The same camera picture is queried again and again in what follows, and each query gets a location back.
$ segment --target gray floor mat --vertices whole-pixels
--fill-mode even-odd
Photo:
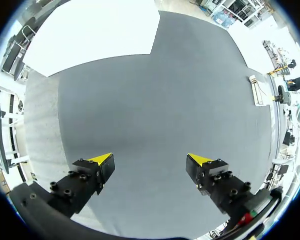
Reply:
[[[88,202],[107,232],[194,239],[228,219],[185,171],[187,153],[222,158],[256,191],[266,175],[270,110],[255,107],[227,31],[160,12],[150,55],[62,71],[59,121],[68,163],[113,152],[116,170]]]

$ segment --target black screw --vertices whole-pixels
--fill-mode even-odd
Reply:
[[[251,189],[251,183],[250,183],[249,181],[246,181],[246,182],[244,183],[243,189],[244,189],[245,191],[250,190],[250,189]]]
[[[237,194],[238,194],[238,190],[237,189],[232,189],[231,192],[230,192],[230,197],[235,196]]]
[[[88,179],[88,177],[85,174],[81,174],[80,179],[83,181],[86,181]]]
[[[228,178],[231,178],[233,176],[233,172],[232,171],[227,171],[226,172]]]
[[[70,197],[70,196],[72,195],[72,191],[69,190],[69,189],[65,189],[65,190],[63,191],[63,193],[64,193],[65,196],[68,196],[68,197]]]
[[[52,190],[55,190],[58,188],[58,184],[55,181],[50,182],[50,185],[51,185],[50,189],[52,189]]]
[[[24,206],[24,207],[26,207],[27,204],[28,204],[28,203],[27,203],[26,200],[23,200],[22,203],[21,203],[21,205]]]
[[[74,171],[68,171],[68,176],[73,177],[74,176]]]
[[[216,175],[215,177],[214,177],[214,180],[215,181],[218,181],[218,180],[220,180],[221,179],[221,176],[220,175]]]

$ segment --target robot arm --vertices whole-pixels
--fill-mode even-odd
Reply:
[[[95,231],[72,221],[90,197],[100,194],[104,183],[115,170],[113,154],[79,159],[73,170],[58,182],[51,182],[51,192],[36,182],[23,183],[10,192],[10,198],[30,230],[42,239],[58,240],[129,240]],[[188,154],[186,171],[202,194],[208,194],[217,207],[231,219],[218,239],[244,239],[262,231],[263,221],[280,202],[280,190],[250,193],[250,183],[242,182],[228,171],[222,160]]]

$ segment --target white foam board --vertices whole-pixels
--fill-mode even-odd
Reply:
[[[229,27],[228,32],[239,48],[246,66],[261,74],[274,70],[271,59],[262,42],[240,21]]]
[[[153,0],[71,0],[46,19],[23,62],[48,77],[94,60],[150,54],[159,20]]]

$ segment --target yellow object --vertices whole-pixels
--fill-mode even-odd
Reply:
[[[269,72],[268,74],[271,75],[271,74],[273,74],[273,73],[275,73],[275,72],[281,71],[282,69],[286,69],[286,68],[287,68],[287,66],[279,67],[278,69],[276,69],[276,70],[274,70],[274,71],[271,71],[271,72]]]
[[[106,160],[108,159],[110,156],[112,155],[112,153],[110,152],[109,154],[104,154],[104,155],[101,155],[101,156],[96,156],[95,158],[90,158],[90,159],[87,159],[87,161],[94,161],[96,163],[99,164],[99,166]]]
[[[200,166],[202,166],[203,163],[206,163],[207,161],[211,161],[213,162],[214,160],[211,160],[211,159],[207,159],[206,157],[201,157],[201,156],[198,156],[198,155],[195,155],[193,153],[188,153],[188,156],[190,156],[193,160],[195,160]]]

